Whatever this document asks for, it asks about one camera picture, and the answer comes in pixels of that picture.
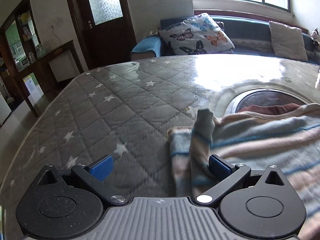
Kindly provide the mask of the dark wooden cabinet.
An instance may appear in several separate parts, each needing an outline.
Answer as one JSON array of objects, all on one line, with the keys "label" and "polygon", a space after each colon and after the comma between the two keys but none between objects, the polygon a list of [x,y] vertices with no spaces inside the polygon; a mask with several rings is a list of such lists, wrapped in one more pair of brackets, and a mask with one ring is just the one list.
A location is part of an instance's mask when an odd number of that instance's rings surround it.
[{"label": "dark wooden cabinet", "polygon": [[1,56],[9,72],[5,84],[14,88],[14,95],[25,101],[36,117],[39,115],[28,98],[30,92],[24,79],[34,74],[45,94],[57,96],[59,83],[49,63],[66,52],[71,53],[78,73],[82,74],[84,69],[73,40],[60,43],[51,50],[43,47],[30,0],[22,0],[1,26]]}]

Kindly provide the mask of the grey beige cushion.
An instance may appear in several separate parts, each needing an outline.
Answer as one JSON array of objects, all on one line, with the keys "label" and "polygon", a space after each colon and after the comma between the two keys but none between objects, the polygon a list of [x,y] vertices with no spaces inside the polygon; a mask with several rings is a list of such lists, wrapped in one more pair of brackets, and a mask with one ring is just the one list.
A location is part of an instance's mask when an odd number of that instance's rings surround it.
[{"label": "grey beige cushion", "polygon": [[269,21],[271,44],[276,56],[286,59],[307,61],[303,33],[300,28]]}]

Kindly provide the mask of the black white plush toy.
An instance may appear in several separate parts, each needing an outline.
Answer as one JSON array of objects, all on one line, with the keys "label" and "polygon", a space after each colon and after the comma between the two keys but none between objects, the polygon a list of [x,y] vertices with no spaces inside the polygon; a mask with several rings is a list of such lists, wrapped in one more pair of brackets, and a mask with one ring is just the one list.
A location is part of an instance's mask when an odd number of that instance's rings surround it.
[{"label": "black white plush toy", "polygon": [[318,28],[315,28],[311,32],[311,38],[313,40],[314,46],[318,49],[320,45],[320,35]]}]

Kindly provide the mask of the butterfly print pillow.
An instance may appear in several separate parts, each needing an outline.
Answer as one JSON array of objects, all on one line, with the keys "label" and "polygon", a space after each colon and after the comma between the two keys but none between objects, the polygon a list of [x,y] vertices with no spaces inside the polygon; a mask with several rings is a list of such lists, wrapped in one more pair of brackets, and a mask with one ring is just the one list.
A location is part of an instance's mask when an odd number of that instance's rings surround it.
[{"label": "butterfly print pillow", "polygon": [[231,39],[207,13],[172,24],[158,33],[175,55],[231,53],[234,49]]}]

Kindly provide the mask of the striped blue pink sweater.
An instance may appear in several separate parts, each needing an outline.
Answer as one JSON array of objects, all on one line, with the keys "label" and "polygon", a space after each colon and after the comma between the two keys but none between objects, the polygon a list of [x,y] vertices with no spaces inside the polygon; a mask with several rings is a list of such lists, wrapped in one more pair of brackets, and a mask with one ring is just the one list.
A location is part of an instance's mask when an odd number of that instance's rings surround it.
[{"label": "striped blue pink sweater", "polygon": [[209,171],[211,155],[253,170],[276,165],[306,208],[300,239],[319,239],[319,104],[265,107],[217,118],[208,109],[193,126],[168,130],[176,196],[196,197],[216,185]]}]

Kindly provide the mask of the grey quilted star table cover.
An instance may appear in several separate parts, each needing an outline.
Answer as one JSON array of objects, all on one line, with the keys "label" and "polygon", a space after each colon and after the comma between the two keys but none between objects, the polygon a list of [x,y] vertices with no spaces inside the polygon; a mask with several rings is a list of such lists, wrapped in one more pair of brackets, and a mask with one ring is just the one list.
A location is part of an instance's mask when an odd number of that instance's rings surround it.
[{"label": "grey quilted star table cover", "polygon": [[276,57],[168,56],[77,76],[48,106],[14,156],[1,186],[4,236],[20,239],[16,207],[41,168],[114,159],[107,181],[128,196],[175,194],[167,131],[192,126],[201,108],[217,117],[251,89],[279,89],[319,102],[319,64]]}]

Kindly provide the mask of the dark wooden door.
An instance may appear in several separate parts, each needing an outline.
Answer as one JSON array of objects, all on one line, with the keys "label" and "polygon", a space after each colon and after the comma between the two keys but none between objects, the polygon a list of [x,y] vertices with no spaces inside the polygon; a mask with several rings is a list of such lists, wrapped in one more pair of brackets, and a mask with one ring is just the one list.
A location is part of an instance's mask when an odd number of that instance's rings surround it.
[{"label": "dark wooden door", "polygon": [[127,62],[136,45],[127,0],[67,0],[88,69]]}]

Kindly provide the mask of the blue towel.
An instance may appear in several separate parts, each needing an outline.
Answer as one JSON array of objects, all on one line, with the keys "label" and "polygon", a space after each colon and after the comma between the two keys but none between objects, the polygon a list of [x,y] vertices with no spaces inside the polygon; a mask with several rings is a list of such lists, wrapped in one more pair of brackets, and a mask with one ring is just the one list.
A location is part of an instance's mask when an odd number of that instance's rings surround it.
[{"label": "blue towel", "polygon": [[149,59],[161,56],[162,42],[159,36],[149,36],[142,39],[131,51],[131,61]]}]

